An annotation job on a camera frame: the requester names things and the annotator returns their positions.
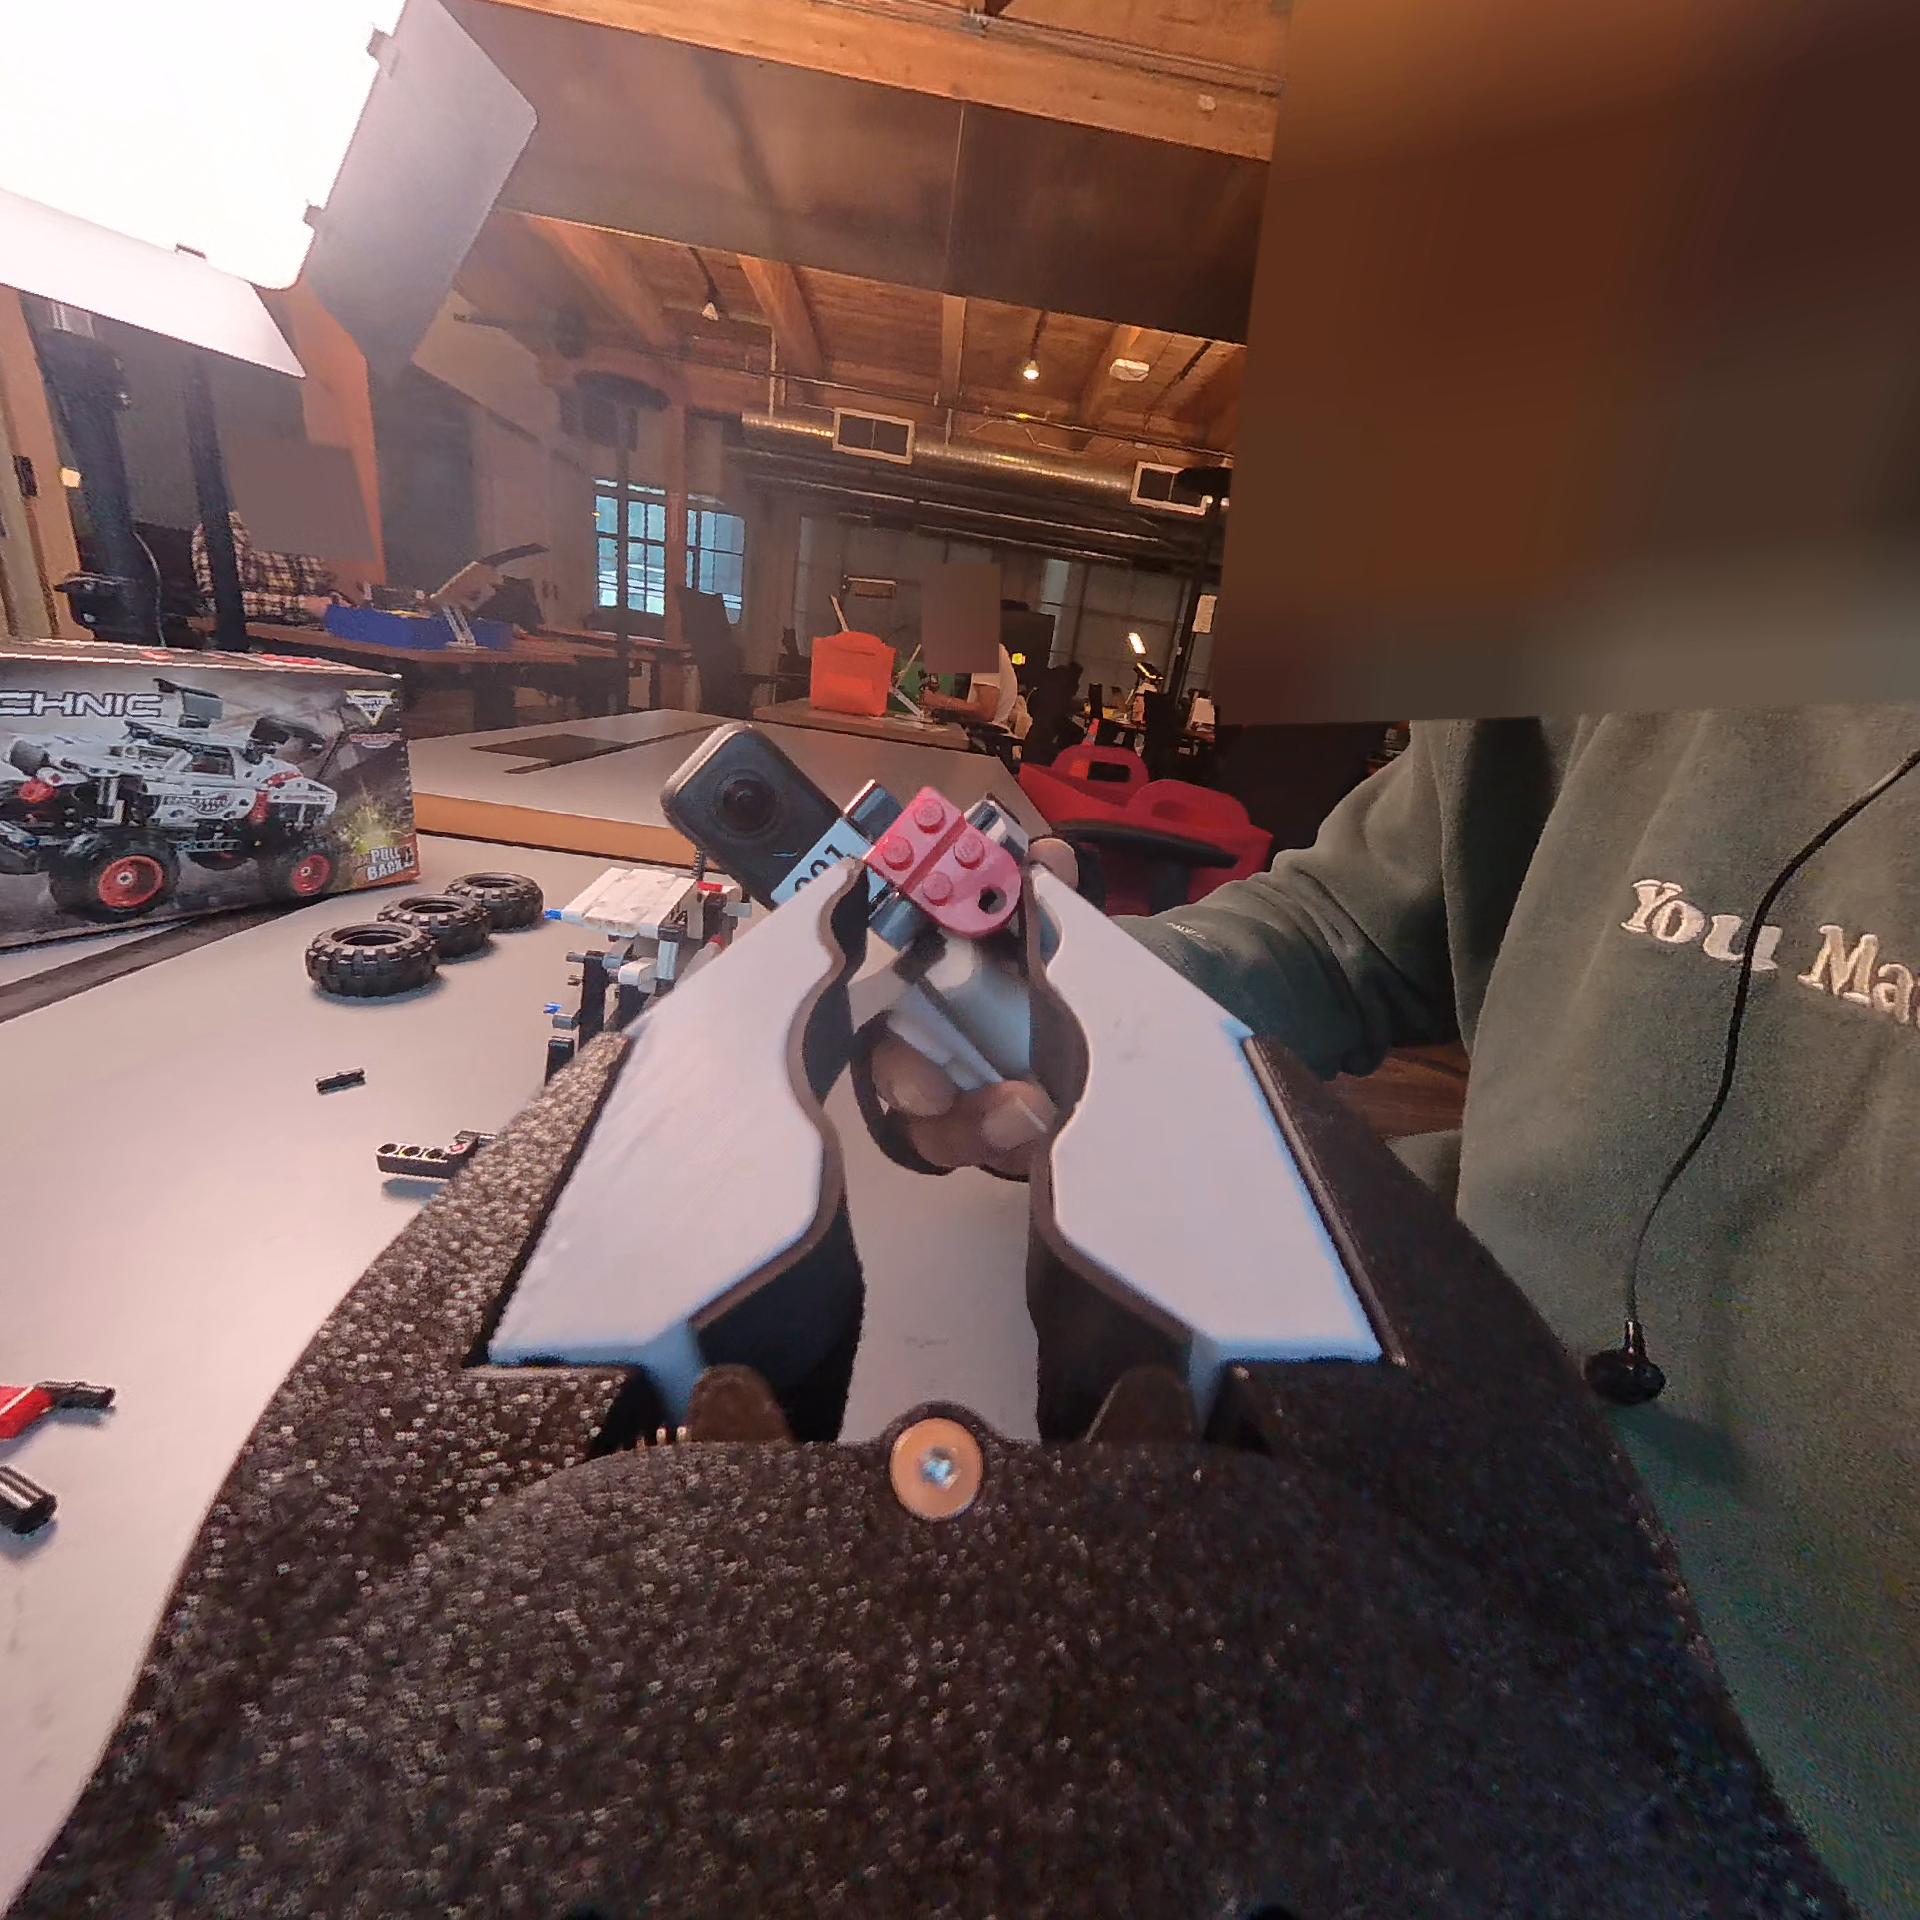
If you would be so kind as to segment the green sweatshirt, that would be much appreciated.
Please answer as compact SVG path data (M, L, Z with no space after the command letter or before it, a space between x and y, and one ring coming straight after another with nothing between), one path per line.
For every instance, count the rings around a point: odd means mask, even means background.
M1458 1212L1575 1360L1638 1311L1615 1428L1792 1806L1865 1915L1916 1915L1916 707L1423 723L1471 1052Z

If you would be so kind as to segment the orange crate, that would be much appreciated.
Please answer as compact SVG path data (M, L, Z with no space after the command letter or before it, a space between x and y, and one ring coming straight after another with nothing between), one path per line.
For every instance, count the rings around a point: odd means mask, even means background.
M899 675L899 652L868 632L818 634L811 645L807 703L832 715L882 716Z

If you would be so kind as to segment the black light stand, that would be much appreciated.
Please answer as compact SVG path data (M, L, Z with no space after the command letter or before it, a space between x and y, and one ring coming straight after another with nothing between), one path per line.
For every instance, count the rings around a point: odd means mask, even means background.
M228 475L218 430L215 397L207 385L210 352L184 345L184 421L193 467L203 555L211 561L215 637L228 652L247 652L243 583L234 566ZM69 448L81 459L81 492L92 523L107 586L63 586L69 608L96 634L123 641L160 641L160 574L153 552L136 537L123 465L118 410L126 401L123 365L117 352L67 325L38 338L38 363L58 400Z

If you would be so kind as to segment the toy set cardboard box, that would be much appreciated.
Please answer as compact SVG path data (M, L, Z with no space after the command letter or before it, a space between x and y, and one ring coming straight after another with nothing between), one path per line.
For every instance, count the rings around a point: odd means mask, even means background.
M397 677L2 645L2 947L412 881Z

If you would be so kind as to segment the grey desk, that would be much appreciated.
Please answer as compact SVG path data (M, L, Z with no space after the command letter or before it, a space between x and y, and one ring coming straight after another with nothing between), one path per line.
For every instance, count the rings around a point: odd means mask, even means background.
M2 1885L63 1828L210 1502L280 1379L428 1186L379 1143L500 1129L541 1085L565 923L499 934L409 999L317 996L303 951L388 894L5 956L136 961L2 1027L5 1379L109 1383L5 1448L58 1516L5 1538ZM317 1075L366 1068L320 1096Z

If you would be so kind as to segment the wooden-edged table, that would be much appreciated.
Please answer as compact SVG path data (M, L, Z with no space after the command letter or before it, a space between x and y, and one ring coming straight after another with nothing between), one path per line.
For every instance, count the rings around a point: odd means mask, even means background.
M686 866L691 846L665 821L659 792L717 724L716 715L659 710L412 737L409 757L419 827ZM1033 832L1046 825L1018 778L991 755L920 734L889 739L803 724L772 724L769 734L832 800L849 800L871 778L899 797L938 785L962 805L994 795Z

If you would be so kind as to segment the red plastic seat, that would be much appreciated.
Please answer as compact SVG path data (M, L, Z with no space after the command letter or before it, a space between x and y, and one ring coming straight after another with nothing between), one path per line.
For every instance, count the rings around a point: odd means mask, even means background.
M1018 773L1077 849L1078 890L1112 916L1151 916L1265 870L1272 839L1224 792L1151 778L1129 747L1078 742Z

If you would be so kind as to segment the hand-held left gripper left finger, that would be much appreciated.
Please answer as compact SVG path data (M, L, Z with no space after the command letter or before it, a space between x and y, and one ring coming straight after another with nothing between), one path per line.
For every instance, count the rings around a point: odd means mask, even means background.
M699 1333L811 1248L843 1165L803 1040L868 947L868 871L832 866L633 1027L494 1332L494 1364L699 1377Z

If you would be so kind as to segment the red toy brick piece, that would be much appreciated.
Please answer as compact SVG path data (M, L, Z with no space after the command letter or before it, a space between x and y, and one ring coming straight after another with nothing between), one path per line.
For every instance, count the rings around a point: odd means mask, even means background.
M947 934L984 941L1000 934L1023 897L1027 832L994 800L961 809L923 786L865 854L876 880Z

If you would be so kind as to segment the white light panel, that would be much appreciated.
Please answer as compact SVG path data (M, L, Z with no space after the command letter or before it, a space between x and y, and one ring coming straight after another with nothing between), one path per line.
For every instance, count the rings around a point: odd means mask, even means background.
M247 279L2 191L2 284L287 377L303 363Z

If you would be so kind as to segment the toy vehicle chassis build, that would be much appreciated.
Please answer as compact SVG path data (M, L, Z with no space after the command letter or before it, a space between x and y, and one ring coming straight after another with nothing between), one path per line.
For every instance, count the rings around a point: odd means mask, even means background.
M708 870L708 857L686 871L606 866L567 902L544 902L541 920L565 923L584 941L565 956L576 1001L544 1009L552 1023L544 1080L562 1072L588 1040L625 1028L668 996L694 960L727 947L754 911L736 880Z

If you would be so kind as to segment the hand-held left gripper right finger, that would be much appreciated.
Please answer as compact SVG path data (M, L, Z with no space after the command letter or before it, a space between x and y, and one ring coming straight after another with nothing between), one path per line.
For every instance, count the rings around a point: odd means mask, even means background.
M1027 874L1033 1075L1059 1128L1033 1173L1043 1396L1139 1364L1197 1401L1243 1360L1380 1360L1250 1027L1056 874Z

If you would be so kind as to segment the dark reflector panel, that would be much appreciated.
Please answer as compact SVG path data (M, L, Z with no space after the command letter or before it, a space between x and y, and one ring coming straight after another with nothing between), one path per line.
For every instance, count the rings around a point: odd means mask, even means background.
M374 378L397 377L538 110L438 3L406 3L303 267Z

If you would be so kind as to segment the person's right forearm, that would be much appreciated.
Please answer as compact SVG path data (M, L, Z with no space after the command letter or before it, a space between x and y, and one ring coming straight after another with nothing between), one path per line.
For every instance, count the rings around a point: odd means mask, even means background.
M1309 849L1117 926L1320 1075L1366 1075L1391 1048L1458 1040L1441 827L1418 726Z

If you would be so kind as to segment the pile of small toy bricks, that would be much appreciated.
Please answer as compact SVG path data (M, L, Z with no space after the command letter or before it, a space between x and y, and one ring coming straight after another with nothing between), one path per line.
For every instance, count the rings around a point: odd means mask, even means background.
M45 1422L65 1413L107 1413L117 1388L85 1379L2 1383L2 1444L14 1444ZM20 1468L2 1459L2 1530L29 1538L58 1514L58 1496Z

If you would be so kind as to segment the person's right hand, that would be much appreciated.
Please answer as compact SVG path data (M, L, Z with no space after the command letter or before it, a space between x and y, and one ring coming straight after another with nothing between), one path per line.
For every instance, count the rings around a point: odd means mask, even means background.
M900 1119L912 1148L939 1169L987 1169L1027 1179L1059 1128L1059 1108L1031 1079L962 1090L889 1023L873 1054L876 1094Z

